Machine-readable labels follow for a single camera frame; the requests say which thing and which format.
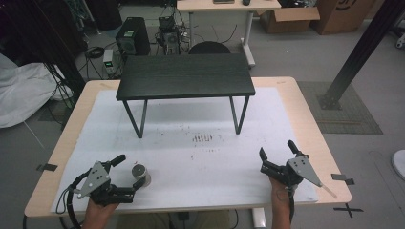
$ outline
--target metal cylinder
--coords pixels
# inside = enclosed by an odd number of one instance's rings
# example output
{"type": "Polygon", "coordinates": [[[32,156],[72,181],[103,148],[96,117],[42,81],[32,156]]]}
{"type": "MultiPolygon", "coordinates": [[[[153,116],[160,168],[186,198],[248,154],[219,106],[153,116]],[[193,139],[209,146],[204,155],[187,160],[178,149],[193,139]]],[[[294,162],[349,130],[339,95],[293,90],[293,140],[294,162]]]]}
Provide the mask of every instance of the metal cylinder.
{"type": "Polygon", "coordinates": [[[145,177],[145,183],[142,185],[142,187],[147,187],[152,181],[148,170],[141,164],[136,164],[134,168],[132,168],[132,175],[136,180],[140,180],[145,177]]]}

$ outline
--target small black table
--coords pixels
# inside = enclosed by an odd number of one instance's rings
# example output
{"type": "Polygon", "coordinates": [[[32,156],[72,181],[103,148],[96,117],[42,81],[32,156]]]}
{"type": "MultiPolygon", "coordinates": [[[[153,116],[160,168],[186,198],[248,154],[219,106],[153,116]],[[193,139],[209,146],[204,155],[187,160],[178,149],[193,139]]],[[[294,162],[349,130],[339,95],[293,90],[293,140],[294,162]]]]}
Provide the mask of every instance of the small black table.
{"type": "Polygon", "coordinates": [[[249,97],[255,93],[243,54],[129,56],[119,83],[117,100],[123,102],[138,138],[142,138],[148,99],[229,96],[238,135],[249,97]],[[245,97],[239,124],[233,96],[245,97]],[[144,100],[140,130],[128,100],[144,100]]]}

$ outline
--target white paper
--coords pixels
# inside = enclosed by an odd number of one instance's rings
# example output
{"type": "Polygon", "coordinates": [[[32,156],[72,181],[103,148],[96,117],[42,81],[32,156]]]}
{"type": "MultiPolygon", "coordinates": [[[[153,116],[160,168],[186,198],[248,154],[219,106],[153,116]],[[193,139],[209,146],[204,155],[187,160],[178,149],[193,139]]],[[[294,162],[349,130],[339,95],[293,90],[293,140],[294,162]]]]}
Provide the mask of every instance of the white paper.
{"type": "MultiPolygon", "coordinates": [[[[103,162],[119,155],[127,159],[111,169],[113,184],[131,187],[135,163],[147,168],[152,182],[136,192],[133,203],[120,204],[118,209],[270,204],[270,183],[260,172],[260,148],[264,148],[269,161],[285,165],[294,157],[287,142],[295,141],[277,89],[256,88],[239,135],[235,133],[228,97],[149,100],[141,139],[122,102],[116,101],[116,94],[98,94],[64,171],[52,212],[61,192],[77,176],[97,160],[103,162]]],[[[244,97],[234,97],[238,120],[244,101],[244,97]]],[[[129,101],[129,106],[140,126],[143,101],[129,101]]],[[[318,198],[312,186],[304,180],[295,201],[315,202],[318,198]]],[[[74,197],[76,211],[84,211],[86,206],[86,198],[74,197]]]]}

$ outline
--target human hand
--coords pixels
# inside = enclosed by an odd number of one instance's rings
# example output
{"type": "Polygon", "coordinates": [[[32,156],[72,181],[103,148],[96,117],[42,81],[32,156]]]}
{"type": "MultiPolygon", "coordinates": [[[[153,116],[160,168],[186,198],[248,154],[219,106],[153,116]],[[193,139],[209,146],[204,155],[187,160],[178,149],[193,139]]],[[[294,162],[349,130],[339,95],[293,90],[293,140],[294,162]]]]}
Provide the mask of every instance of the human hand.
{"type": "Polygon", "coordinates": [[[289,195],[285,184],[268,177],[271,182],[272,229],[289,229],[289,195]]]}
{"type": "Polygon", "coordinates": [[[118,203],[102,206],[95,204],[91,198],[87,204],[86,216],[82,229],[102,229],[108,222],[108,219],[118,207],[118,203]]]}

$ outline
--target desk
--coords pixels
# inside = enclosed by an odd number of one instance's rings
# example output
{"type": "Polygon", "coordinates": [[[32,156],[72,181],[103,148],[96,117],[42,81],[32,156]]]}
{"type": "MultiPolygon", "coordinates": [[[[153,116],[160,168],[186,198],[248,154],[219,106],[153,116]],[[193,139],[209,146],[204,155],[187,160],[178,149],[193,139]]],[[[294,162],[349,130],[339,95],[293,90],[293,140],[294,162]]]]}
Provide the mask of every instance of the desk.
{"type": "MultiPolygon", "coordinates": [[[[334,198],[325,190],[316,189],[319,197],[317,203],[349,202],[352,196],[346,183],[331,179],[330,174],[340,174],[340,171],[295,80],[291,77],[260,77],[252,79],[255,87],[275,87],[278,89],[300,150],[310,155],[311,164],[319,178],[337,195],[337,198],[334,198]]],[[[116,90],[118,85],[118,80],[91,81],[87,83],[49,160],[50,164],[55,164],[58,167],[54,172],[43,172],[25,209],[26,216],[59,216],[51,213],[50,209],[59,188],[59,180],[75,148],[81,129],[92,110],[98,92],[116,90]]]]}
{"type": "Polygon", "coordinates": [[[142,138],[149,99],[229,97],[235,131],[244,123],[249,97],[255,95],[253,83],[242,54],[196,54],[128,57],[117,92],[138,138],[142,138]],[[238,124],[233,96],[244,96],[245,104],[238,124]],[[144,100],[140,129],[128,100],[144,100]]]}
{"type": "Polygon", "coordinates": [[[242,4],[242,0],[236,0],[233,4],[214,4],[212,0],[181,0],[178,1],[179,11],[189,13],[190,47],[193,46],[194,28],[193,13],[198,11],[247,11],[245,37],[242,38],[242,47],[250,67],[255,66],[252,52],[249,47],[250,28],[253,20],[253,13],[257,10],[275,10],[281,8],[277,0],[251,0],[248,6],[242,4]]]}

